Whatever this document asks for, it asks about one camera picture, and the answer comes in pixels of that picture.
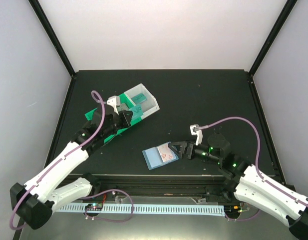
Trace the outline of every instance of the white card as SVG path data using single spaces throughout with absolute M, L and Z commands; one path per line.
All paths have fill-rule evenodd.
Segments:
M 157 149 L 164 163 L 175 159 L 173 152 L 168 147 L 168 142 L 158 146 Z

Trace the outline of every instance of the robotic arm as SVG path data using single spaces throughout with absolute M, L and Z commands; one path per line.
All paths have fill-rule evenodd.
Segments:
M 118 96 L 111 97 L 107 104 L 98 97 L 101 104 L 93 113 L 92 120 L 74 135 L 60 155 L 24 185 L 16 183 L 10 189 L 13 216 L 16 213 L 34 230 L 43 226 L 62 206 L 99 192 L 97 179 L 89 173 L 68 185 L 56 187 L 74 168 L 103 146 L 106 138 L 117 134 L 119 129 L 131 126 L 133 112 L 123 107 L 123 110 L 117 109 L 120 106 Z
M 190 126 L 192 135 L 197 136 L 196 142 L 172 142 L 169 148 L 179 158 L 190 160 L 199 157 L 218 164 L 219 171 L 226 178 L 222 188 L 225 199 L 230 201 L 235 197 L 252 204 L 281 221 L 298 239 L 308 240 L 308 197 L 288 189 L 259 171 L 256 167 L 258 158 L 256 165 L 253 165 L 234 154 L 230 143 L 219 133 L 208 138 L 208 145 L 201 144 L 202 129 L 198 125 Z

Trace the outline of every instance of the black frame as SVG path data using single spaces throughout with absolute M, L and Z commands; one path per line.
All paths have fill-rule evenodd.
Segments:
M 51 143 L 51 147 L 50 147 L 50 150 L 49 150 L 49 153 L 48 153 L 48 156 L 47 156 L 47 160 L 49 160 L 49 159 L 51 159 L 51 157 L 53 157 L 53 154 L 55 152 L 55 147 L 56 147 L 56 144 L 57 144 L 57 140 L 59 138 L 60 129 L 61 129 L 61 126 L 63 124 L 63 120 L 64 120 L 64 117 L 65 117 L 65 114 L 66 114 L 66 111 L 67 111 L 67 107 L 68 107 L 68 104 L 69 104 L 69 101 L 70 101 L 70 98 L 71 98 L 71 94 L 72 94 L 72 91 L 73 91 L 73 86 L 74 86 L 74 83 L 76 81 L 76 72 L 75 72 L 74 68 L 72 67 L 72 65 L 71 65 L 62 45 L 61 45 L 61 43 L 59 42 L 59 40 L 58 40 L 58 38 L 57 38 L 57 36 L 56 36 L 52 26 L 51 26 L 51 24 L 49 23 L 49 20 L 48 20 L 47 16 L 45 15 L 39 1 L 38 0 L 28 0 L 28 1 L 31 4 L 33 10 L 35 11 L 38 19 L 40 20 L 40 22 L 42 24 L 42 26 L 44 27 L 48 37 L 50 38 L 53 46 L 55 47 L 59 57 L 63 61 L 69 75 L 71 76 L 71 82 L 70 82 L 70 85 L 69 85 L 69 89 L 68 89 L 68 92 L 66 94 L 65 102 L 64 102 L 64 105 L 63 105 L 63 108 L 62 108 L 62 111 L 61 111 L 61 114 L 60 114 L 60 117 L 59 117 L 59 120 L 58 120 L 58 123 L 57 123 L 56 131 L 55 131 L 52 143 Z M 267 144 L 269 151 L 270 151 L 270 156 L 271 156 L 272 161 L 273 161 L 274 170 L 276 171 L 275 180 L 280 181 L 284 185 L 285 185 L 286 181 L 285 181 L 285 178 L 284 178 L 284 175 L 283 175 L 281 165 L 280 165 L 279 160 L 278 160 L 278 156 L 277 156 L 274 144 L 273 144 L 273 140 L 272 140 L 271 135 L 270 135 L 268 124 L 266 122 L 266 118 L 265 118 L 265 115 L 264 115 L 264 112 L 263 112 L 263 109 L 262 109 L 262 106 L 261 106 L 261 103 L 260 103 L 260 100 L 259 100 L 257 89 L 256 89 L 255 84 L 254 84 L 253 76 L 255 75 L 257 69 L 259 68 L 262 61 L 264 60 L 268 50 L 270 49 L 272 43 L 274 42 L 274 40 L 277 37 L 280 29 L 284 25 L 286 19 L 288 18 L 290 12 L 292 11 L 292 9 L 294 8 L 296 3 L 297 3 L 297 0 L 287 0 L 284 8 L 282 9 L 280 15 L 278 16 L 278 18 L 276 20 L 272 30 L 270 31 L 264 45 L 262 46 L 260 52 L 258 53 L 258 56 L 256 57 L 251 69 L 247 73 L 248 83 L 249 83 L 249 86 L 250 86 L 251 93 L 253 95 L 254 104 L 256 106 L 258 117 L 259 117 L 260 122 L 261 122 L 262 130 L 263 130 L 263 133 L 264 133 L 264 136 L 265 136 L 265 139 L 266 139 L 266 144 Z M 71 181 L 72 181 L 72 177 L 65 179 L 65 183 L 71 182 Z M 16 231 L 13 239 L 14 240 L 19 239 L 20 233 L 21 233 L 21 230 Z

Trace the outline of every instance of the black table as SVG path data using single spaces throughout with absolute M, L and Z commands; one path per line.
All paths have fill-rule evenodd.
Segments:
M 260 132 L 260 169 L 276 173 L 256 111 L 248 75 L 243 70 L 81 70 L 73 83 L 70 100 L 55 139 L 53 160 L 86 122 L 84 114 L 97 105 L 90 96 L 97 90 L 104 100 L 143 83 L 156 98 L 160 110 L 118 135 L 79 165 L 73 178 L 92 173 L 104 179 L 215 180 L 218 166 L 199 159 L 181 159 L 149 170 L 142 150 L 172 141 L 192 139 L 189 126 L 211 124 L 229 116 L 252 121 Z M 257 140 L 245 122 L 232 120 L 203 131 L 203 143 L 213 132 L 220 132 L 232 149 L 255 162 Z

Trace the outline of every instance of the white wall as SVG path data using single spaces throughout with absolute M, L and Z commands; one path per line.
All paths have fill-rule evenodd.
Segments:
M 298 1 L 254 80 L 287 182 L 308 196 L 308 0 Z
M 76 71 L 249 71 L 286 0 L 40 3 Z
M 14 234 L 9 189 L 43 168 L 69 81 L 28 1 L 0 1 L 0 239 Z

